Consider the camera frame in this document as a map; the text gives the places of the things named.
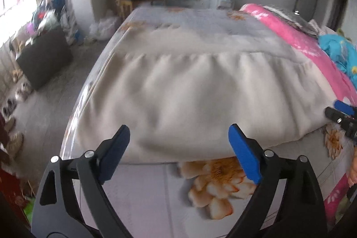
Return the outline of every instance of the bed sheet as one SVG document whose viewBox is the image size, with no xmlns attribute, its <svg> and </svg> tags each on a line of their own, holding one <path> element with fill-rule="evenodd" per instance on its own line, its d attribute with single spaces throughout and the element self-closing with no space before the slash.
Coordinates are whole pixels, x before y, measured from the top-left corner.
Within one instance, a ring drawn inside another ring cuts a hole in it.
<svg viewBox="0 0 357 238">
<path fill-rule="evenodd" d="M 69 120 L 62 143 L 61 158 L 76 158 L 83 153 L 83 149 L 75 142 L 78 117 L 94 81 L 128 25 L 142 22 L 155 27 L 177 24 L 202 33 L 276 37 L 263 23 L 250 16 L 242 17 L 244 22 L 240 21 L 241 17 L 230 18 L 226 11 L 220 10 L 152 7 L 136 9 L 109 41 L 89 74 Z M 295 159 L 301 154 L 309 158 L 318 177 L 325 205 L 336 199 L 338 194 L 333 189 L 345 176 L 353 156 L 352 144 L 344 141 L 340 156 L 336 160 L 329 158 L 324 147 L 324 134 L 320 129 L 299 141 L 272 149 L 279 156 L 286 158 Z M 113 208 L 134 237 L 224 237 L 248 204 L 249 198 L 232 200 L 232 215 L 219 221 L 211 220 L 204 211 L 190 205 L 187 193 L 191 184 L 192 180 L 185 180 L 177 175 L 176 164 L 119 164 L 113 178 L 105 183 L 104 190 Z M 283 189 L 284 181 L 277 189 L 264 226 L 274 222 Z M 86 223 L 96 227 L 77 181 L 75 190 Z"/>
</svg>

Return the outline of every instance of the row of shoes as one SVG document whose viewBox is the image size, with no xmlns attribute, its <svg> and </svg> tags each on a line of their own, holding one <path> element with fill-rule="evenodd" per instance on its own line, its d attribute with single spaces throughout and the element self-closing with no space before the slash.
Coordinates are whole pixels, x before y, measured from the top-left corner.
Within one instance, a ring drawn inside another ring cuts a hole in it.
<svg viewBox="0 0 357 238">
<path fill-rule="evenodd" d="M 2 114 L 4 117 L 9 118 L 16 108 L 17 101 L 24 102 L 31 92 L 32 88 L 28 83 L 21 83 L 21 87 L 15 92 L 15 98 L 8 98 L 6 100 L 6 105 L 2 108 Z"/>
</svg>

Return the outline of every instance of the white cloth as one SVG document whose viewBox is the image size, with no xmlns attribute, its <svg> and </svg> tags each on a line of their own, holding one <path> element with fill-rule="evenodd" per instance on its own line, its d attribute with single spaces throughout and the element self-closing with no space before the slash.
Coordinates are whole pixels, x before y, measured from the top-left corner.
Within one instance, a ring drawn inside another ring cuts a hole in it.
<svg viewBox="0 0 357 238">
<path fill-rule="evenodd" d="M 129 163 L 233 156 L 237 123 L 263 148 L 326 123 L 331 86 L 279 37 L 129 29 L 102 68 L 79 117 L 77 141 L 95 149 L 126 124 Z"/>
</svg>

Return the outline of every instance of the floor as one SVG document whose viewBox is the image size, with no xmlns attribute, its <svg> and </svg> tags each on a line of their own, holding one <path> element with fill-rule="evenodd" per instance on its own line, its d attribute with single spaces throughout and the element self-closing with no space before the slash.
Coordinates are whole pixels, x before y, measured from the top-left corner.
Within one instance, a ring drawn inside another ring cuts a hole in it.
<svg viewBox="0 0 357 238">
<path fill-rule="evenodd" d="M 40 90 L 34 91 L 24 103 L 17 105 L 13 114 L 16 125 L 12 132 L 22 132 L 24 144 L 13 168 L 34 185 L 41 180 L 51 157 L 60 153 L 79 92 L 105 46 L 106 42 L 72 46 L 73 62 Z"/>
</svg>

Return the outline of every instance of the white pattern on pink blanket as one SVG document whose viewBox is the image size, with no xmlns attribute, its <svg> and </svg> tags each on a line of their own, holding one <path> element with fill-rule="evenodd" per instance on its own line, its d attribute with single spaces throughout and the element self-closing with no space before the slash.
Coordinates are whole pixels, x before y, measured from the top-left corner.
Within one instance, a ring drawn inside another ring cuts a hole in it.
<svg viewBox="0 0 357 238">
<path fill-rule="evenodd" d="M 289 45 L 312 60 L 330 83 L 337 99 L 343 100 L 348 98 L 351 104 L 357 105 L 355 87 L 349 78 L 337 69 L 328 55 L 318 46 L 315 39 L 297 31 L 257 4 L 246 4 L 241 8 L 241 11 L 247 12 L 257 18 Z"/>
</svg>

